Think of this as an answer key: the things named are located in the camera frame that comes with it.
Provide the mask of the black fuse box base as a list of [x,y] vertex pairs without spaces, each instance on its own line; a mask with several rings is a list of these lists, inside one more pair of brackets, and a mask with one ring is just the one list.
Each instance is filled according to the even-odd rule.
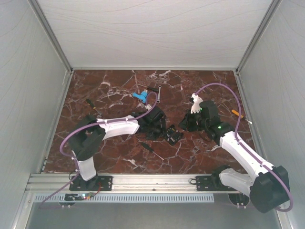
[[174,146],[180,139],[182,139],[183,133],[179,132],[175,125],[171,125],[166,129],[165,132],[165,141],[168,142],[171,146]]

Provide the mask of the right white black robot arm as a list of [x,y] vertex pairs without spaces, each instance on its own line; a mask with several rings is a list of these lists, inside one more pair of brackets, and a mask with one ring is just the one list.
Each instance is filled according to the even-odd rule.
[[288,172],[260,157],[228,122],[222,122],[213,101],[194,95],[193,105],[179,126],[185,131],[204,131],[207,137],[227,151],[244,168],[241,174],[229,166],[217,168],[211,177],[213,188],[233,188],[250,199],[254,207],[266,213],[291,200]]

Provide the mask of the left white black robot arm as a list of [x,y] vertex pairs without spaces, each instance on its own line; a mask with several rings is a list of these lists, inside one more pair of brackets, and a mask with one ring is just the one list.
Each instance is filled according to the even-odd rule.
[[68,143],[76,161],[81,184],[87,190],[97,187],[98,178],[93,156],[103,140],[120,136],[145,134],[146,139],[156,140],[164,136],[165,113],[157,106],[147,112],[135,113],[122,118],[96,119],[91,115],[83,118],[62,142],[60,149]]

